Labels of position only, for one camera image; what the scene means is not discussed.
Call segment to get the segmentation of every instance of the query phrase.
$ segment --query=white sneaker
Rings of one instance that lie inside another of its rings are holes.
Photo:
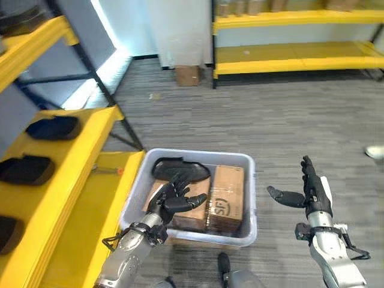
[[[384,159],[384,146],[368,146],[364,149],[364,152],[375,160]]]

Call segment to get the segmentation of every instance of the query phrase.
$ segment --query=shelf rack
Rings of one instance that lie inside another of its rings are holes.
[[[384,68],[384,55],[374,49],[374,42],[383,30],[384,10],[331,10],[264,12],[256,16],[215,14],[212,4],[212,87],[220,75],[307,71],[331,69]],[[370,43],[327,42],[289,43],[238,47],[216,47],[222,29],[306,24],[370,24],[379,23]]]
[[[9,84],[14,83],[24,95],[29,98],[38,109],[47,110],[49,107],[61,109],[56,103],[44,99],[28,88],[31,84],[51,83],[72,80],[94,79],[108,101],[109,106],[118,106],[113,95],[108,91],[103,81],[98,76],[96,69],[79,41],[77,33],[65,18],[56,0],[45,0],[54,18],[43,23],[34,32],[15,37],[5,37],[4,44],[7,51],[0,55],[0,92]],[[59,77],[47,77],[41,79],[22,80],[18,76],[37,60],[46,50],[52,47],[58,40],[64,37],[67,45],[73,48],[78,59],[82,62],[87,72],[78,75],[66,75]],[[120,120],[121,124],[130,135],[132,141],[111,133],[115,137],[137,150],[144,147],[132,129],[126,117]]]
[[[53,252],[41,288],[93,287],[109,254],[101,240],[116,234],[127,191],[143,156],[144,152],[100,154],[98,165],[123,167],[124,173],[92,174],[88,178]]]
[[[40,186],[0,182],[0,215],[20,220],[25,226],[17,247],[0,256],[0,287],[51,287],[49,283],[59,283],[60,287],[82,287],[82,283],[87,283],[84,287],[92,287],[109,254],[101,239],[116,233],[119,215],[145,154],[140,140],[97,75],[68,20],[54,0],[46,0],[46,3],[54,18],[30,34],[5,39],[7,51],[0,56],[0,92],[14,83],[39,109],[43,109],[32,122],[53,116],[75,116],[82,130],[73,140],[54,142],[34,140],[23,132],[5,153],[2,160],[24,154],[49,157],[55,164],[55,172]],[[87,68],[86,74],[28,81],[18,78],[63,37]],[[98,83],[109,103],[107,108],[66,111],[27,87],[32,83],[89,78]],[[45,110],[48,106],[59,110]],[[111,134],[116,121],[123,124],[132,142]],[[139,152],[100,152],[108,135]],[[92,172],[95,163],[101,167],[123,167],[124,172],[122,175],[96,174]],[[63,278],[68,271],[71,274]]]

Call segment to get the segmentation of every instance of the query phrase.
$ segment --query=black shelf frame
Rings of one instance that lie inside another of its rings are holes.
[[[60,6],[57,4],[56,0],[45,0],[45,3],[51,12],[51,14],[54,17],[64,16],[63,11],[61,10]],[[75,33],[76,37],[79,39],[78,33],[74,29],[74,27],[71,25],[71,29]],[[126,130],[126,132],[130,135],[132,141],[119,136],[115,133],[110,133],[110,136],[124,142],[125,144],[141,151],[145,150],[140,139],[134,132],[132,126],[127,120],[127,117],[124,115],[121,107],[116,102],[114,96],[108,91],[107,87],[103,83],[103,81],[100,79],[99,75],[96,72],[96,68],[93,65],[92,61],[88,57],[85,49],[81,45],[81,41],[79,39],[79,42],[73,46],[71,46],[73,50],[75,51],[78,59],[80,62],[84,65],[84,67],[87,70],[87,73],[85,74],[76,74],[76,75],[66,75],[66,76],[58,76],[58,77],[45,77],[40,79],[30,79],[30,80],[22,80],[20,78],[17,78],[13,83],[15,86],[23,92],[23,94],[30,99],[33,104],[40,110],[48,110],[49,107],[54,107],[55,109],[63,109],[60,105],[57,105],[56,103],[45,99],[41,95],[38,95],[37,93],[33,92],[31,89],[28,88],[28,85],[32,84],[40,84],[40,83],[52,83],[52,82],[62,82],[62,81],[73,81],[73,80],[86,80],[86,79],[94,79],[102,91],[105,99],[108,101],[108,107],[111,106],[117,106],[120,110],[120,112],[123,114],[124,118],[121,120],[121,124]]]

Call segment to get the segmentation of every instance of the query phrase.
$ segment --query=person's shoe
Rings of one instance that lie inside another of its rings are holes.
[[[364,149],[367,156],[375,160],[384,160],[384,146],[368,146]]]
[[[223,287],[227,287],[227,280],[224,279],[224,275],[230,272],[229,257],[226,253],[221,252],[217,257],[217,266],[220,273],[221,283]]]
[[[173,282],[173,279],[172,279],[171,276],[168,276],[168,277],[165,279],[165,282],[168,282],[168,283],[172,286],[172,288],[176,288],[176,285],[175,285],[175,283]]]

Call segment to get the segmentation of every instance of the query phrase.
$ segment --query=black shoe insole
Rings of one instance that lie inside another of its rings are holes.
[[[71,140],[81,132],[77,117],[55,116],[32,123],[25,130],[32,138],[39,140]]]
[[[0,255],[13,251],[24,234],[24,223],[20,220],[0,216]]]
[[[0,162],[0,181],[11,184],[42,185],[55,171],[54,162],[47,157],[24,155]]]

